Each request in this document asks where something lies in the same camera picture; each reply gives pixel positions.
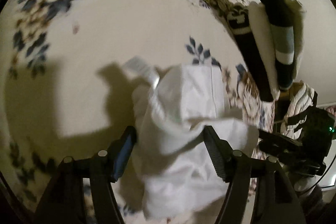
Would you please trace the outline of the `black sock white logo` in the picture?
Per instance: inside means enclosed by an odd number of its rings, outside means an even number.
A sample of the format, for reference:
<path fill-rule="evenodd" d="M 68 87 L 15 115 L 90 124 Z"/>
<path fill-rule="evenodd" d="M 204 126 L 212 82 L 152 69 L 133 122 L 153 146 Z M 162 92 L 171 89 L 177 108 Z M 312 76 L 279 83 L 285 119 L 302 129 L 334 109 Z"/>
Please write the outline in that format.
<path fill-rule="evenodd" d="M 252 34 L 247 7 L 240 3 L 233 4 L 228 10 L 226 20 L 244 62 L 259 90 L 260 99 L 264 102 L 272 102 L 273 96 L 268 76 Z"/>

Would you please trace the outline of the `beige sock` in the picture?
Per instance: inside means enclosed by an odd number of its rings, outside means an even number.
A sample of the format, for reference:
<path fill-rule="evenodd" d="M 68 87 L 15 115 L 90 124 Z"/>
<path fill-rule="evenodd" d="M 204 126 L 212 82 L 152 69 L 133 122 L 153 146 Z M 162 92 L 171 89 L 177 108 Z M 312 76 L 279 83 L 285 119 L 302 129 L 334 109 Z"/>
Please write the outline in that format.
<path fill-rule="evenodd" d="M 285 4 L 290 10 L 290 18 L 293 23 L 293 33 L 294 33 L 294 69 L 293 69 L 293 79 L 295 80 L 301 65 L 301 60 L 303 57 L 304 49 L 304 21 L 306 16 L 306 10 L 302 3 L 298 0 L 284 0 Z"/>

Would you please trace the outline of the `white black striped cloth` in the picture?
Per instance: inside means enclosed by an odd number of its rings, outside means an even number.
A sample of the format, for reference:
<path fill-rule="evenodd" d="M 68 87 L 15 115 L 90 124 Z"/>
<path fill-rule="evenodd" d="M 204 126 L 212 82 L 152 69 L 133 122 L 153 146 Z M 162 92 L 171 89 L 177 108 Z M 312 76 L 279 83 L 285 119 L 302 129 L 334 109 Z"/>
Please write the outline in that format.
<path fill-rule="evenodd" d="M 289 107 L 284 115 L 283 122 L 280 127 L 280 133 L 291 139 L 298 139 L 301 133 L 301 129 L 294 131 L 298 123 L 294 126 L 288 125 L 288 118 L 293 117 L 304 110 L 309 106 L 313 105 L 315 90 L 311 88 L 308 84 L 300 81 L 299 83 L 293 83 L 289 89 Z"/>

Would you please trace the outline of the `black grey striped sock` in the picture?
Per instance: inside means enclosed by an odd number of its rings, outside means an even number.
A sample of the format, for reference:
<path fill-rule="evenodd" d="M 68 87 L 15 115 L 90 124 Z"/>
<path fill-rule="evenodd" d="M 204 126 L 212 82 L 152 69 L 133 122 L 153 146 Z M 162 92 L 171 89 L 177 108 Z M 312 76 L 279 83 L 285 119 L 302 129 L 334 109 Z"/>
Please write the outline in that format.
<path fill-rule="evenodd" d="M 260 0 L 270 24 L 275 48 L 277 82 L 281 90 L 293 83 L 294 30 L 291 12 L 285 0 Z"/>

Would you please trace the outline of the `white small garment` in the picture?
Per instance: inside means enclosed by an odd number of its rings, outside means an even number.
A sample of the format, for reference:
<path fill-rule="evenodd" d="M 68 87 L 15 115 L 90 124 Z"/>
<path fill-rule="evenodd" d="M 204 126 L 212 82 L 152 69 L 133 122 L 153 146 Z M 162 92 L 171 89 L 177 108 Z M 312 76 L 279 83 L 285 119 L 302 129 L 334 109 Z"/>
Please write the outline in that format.
<path fill-rule="evenodd" d="M 132 94 L 137 130 L 132 161 L 144 186 L 145 218 L 199 211 L 224 197 L 228 185 L 215 172 L 203 128 L 212 126 L 247 155 L 256 146 L 258 131 L 242 121 L 239 111 L 228 110 L 220 68 L 182 64 L 160 76 L 137 56 L 124 68 L 145 79 Z"/>

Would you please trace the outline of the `floral fleece blanket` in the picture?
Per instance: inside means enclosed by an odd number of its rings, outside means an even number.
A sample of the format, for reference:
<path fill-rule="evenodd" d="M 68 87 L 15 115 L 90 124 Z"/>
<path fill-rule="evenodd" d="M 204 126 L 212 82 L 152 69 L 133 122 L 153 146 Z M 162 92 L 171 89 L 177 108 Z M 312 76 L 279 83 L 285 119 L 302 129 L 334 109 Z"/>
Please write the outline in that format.
<path fill-rule="evenodd" d="M 230 0 L 248 3 L 255 0 Z M 140 56 L 160 73 L 176 64 L 224 71 L 230 106 L 269 129 L 273 106 L 257 98 L 225 22 L 206 0 L 8 0 L 1 12 L 1 171 L 19 223 L 94 222 L 88 181 L 81 212 L 68 194 L 35 214 L 66 156 L 88 158 L 134 125 L 142 79 L 122 68 Z"/>

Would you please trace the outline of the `cream sock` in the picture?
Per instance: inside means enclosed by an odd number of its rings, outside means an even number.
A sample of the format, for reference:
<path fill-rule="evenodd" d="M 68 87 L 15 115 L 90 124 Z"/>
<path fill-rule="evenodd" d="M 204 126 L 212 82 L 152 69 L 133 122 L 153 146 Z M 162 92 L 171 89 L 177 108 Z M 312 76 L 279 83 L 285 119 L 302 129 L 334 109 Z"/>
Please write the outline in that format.
<path fill-rule="evenodd" d="M 278 87 L 277 72 L 275 68 L 275 48 L 270 23 L 264 5 L 252 1 L 248 6 L 248 17 L 256 46 L 266 70 L 270 93 L 272 94 L 273 100 L 278 100 L 280 89 Z"/>

